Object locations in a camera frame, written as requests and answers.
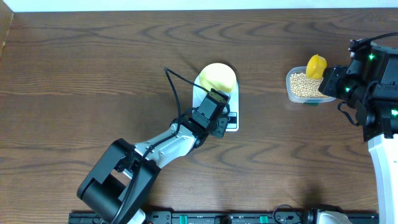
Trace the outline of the yellow measuring scoop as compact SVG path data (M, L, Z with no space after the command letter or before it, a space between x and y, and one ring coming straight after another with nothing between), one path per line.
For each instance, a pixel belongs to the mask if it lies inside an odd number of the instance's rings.
M316 54L308 61L305 74L309 79L321 79L326 68L326 59Z

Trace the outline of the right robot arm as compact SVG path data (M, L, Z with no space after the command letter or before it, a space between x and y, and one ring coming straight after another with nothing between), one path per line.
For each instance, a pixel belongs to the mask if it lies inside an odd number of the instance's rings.
M323 72L319 91L356 111L374 166L380 223L397 223L397 49L351 40L351 63Z

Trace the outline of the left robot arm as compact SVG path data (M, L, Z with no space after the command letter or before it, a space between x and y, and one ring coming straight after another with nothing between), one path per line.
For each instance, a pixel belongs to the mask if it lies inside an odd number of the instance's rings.
M142 223L140 208L161 168L200 147L209 135L222 138L229 94L212 89L199 107L144 142L114 141L86 176L77 197L106 223Z

